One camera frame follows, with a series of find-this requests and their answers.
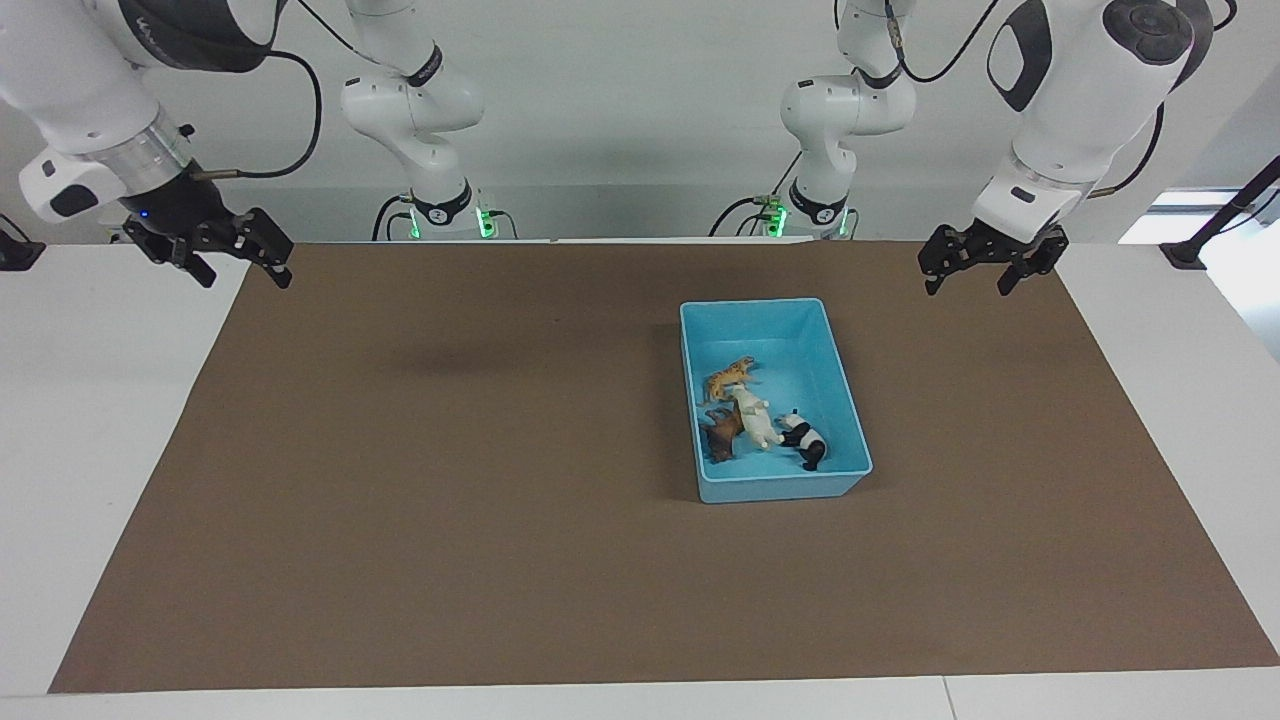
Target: black pole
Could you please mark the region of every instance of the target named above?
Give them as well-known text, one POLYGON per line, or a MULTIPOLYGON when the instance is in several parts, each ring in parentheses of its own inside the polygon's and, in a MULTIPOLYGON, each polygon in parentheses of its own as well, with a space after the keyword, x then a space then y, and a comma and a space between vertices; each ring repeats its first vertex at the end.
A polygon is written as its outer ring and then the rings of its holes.
POLYGON ((0 231, 0 273, 29 270, 44 251, 44 242, 18 242, 0 231))
POLYGON ((1231 199, 1230 202, 1222 206, 1217 214, 1213 215, 1210 222, 1204 223, 1199 231, 1183 242, 1166 242, 1160 246, 1160 251, 1169 258, 1169 263, 1178 268, 1179 270, 1203 270, 1204 264, 1199 260, 1201 250, 1208 245, 1211 240, 1222 234, 1222 229, 1226 228, 1228 223, 1234 220, 1240 213, 1249 208, 1254 200, 1258 199, 1268 187, 1275 184, 1280 179, 1280 155, 1276 155, 1271 164, 1262 168, 1262 172, 1257 174, 1248 184, 1244 186, 1240 192, 1231 199))

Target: toy animal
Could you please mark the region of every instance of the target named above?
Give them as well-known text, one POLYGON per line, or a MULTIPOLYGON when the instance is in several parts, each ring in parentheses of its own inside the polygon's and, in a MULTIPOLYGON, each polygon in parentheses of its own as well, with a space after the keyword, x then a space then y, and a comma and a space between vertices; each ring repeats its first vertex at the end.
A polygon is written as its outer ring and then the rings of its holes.
POLYGON ((751 445, 760 450, 782 445, 782 436, 773 429, 773 421, 769 420, 769 404, 753 395, 746 386, 732 384, 727 389, 737 405, 739 414, 742 415, 742 427, 751 438, 751 445))
POLYGON ((827 441, 822 439, 818 430, 808 420, 800 416, 799 410, 778 419, 778 424, 786 428, 782 433, 782 447, 794 447, 804 457, 804 469, 810 473, 818 471, 818 462, 827 456, 827 441))
POLYGON ((707 445, 712 451, 712 462, 724 462, 726 460, 733 459, 733 438, 742 434, 742 415, 737 410, 737 404, 733 404, 733 409, 717 407, 714 410, 708 410, 707 416, 712 419, 714 425, 708 425, 707 423, 698 423, 698 427, 707 433, 707 445))
POLYGON ((755 357, 748 355, 746 357, 742 357, 741 360, 733 363, 728 368, 724 368, 723 370, 707 378, 707 392, 705 396, 703 397, 703 405, 710 405, 712 402, 723 402, 728 400, 728 396, 724 393, 728 386, 735 383, 746 383, 748 380, 754 380, 755 378, 748 374, 748 370, 751 369, 751 365, 755 365, 755 357))

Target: polar bear figurine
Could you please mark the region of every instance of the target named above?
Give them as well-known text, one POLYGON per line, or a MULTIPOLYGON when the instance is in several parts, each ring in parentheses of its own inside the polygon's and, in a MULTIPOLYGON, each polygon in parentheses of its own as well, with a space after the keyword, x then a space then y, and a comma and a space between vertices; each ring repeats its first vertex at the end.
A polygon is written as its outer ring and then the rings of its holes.
POLYGON ((760 400, 746 386, 728 386, 728 395, 737 401, 739 413, 742 415, 742 427, 751 445, 760 450, 768 450, 774 445, 782 445, 783 437, 773 428, 769 418, 769 404, 760 400))

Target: blue tray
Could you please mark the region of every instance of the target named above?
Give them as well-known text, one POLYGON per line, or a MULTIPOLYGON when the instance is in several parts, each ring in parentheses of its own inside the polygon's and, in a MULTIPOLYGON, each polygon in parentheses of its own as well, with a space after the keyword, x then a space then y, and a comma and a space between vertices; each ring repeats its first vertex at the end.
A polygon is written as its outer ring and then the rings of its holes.
POLYGON ((680 307, 681 347, 689 419, 694 430, 698 493, 703 502, 753 502, 838 497, 872 471, 854 396, 820 300, 687 302, 680 307), (708 421, 700 406, 707 378, 744 355, 755 357, 748 388, 769 402, 778 418, 792 409, 827 441, 827 457, 806 473, 790 447, 759 451, 746 436, 733 443, 735 460, 712 462, 708 421))

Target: panda figurine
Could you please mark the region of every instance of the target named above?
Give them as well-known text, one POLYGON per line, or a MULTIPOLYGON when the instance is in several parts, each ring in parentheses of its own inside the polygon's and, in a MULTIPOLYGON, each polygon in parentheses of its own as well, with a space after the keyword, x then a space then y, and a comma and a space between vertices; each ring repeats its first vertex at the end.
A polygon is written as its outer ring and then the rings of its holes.
POLYGON ((808 420, 800 416, 799 410, 792 410, 790 415, 778 419, 778 424, 786 428, 782 433, 782 447, 795 447, 804 457, 804 469, 810 473, 818 471, 818 462, 827 456, 827 441, 822 439, 818 430, 808 420))

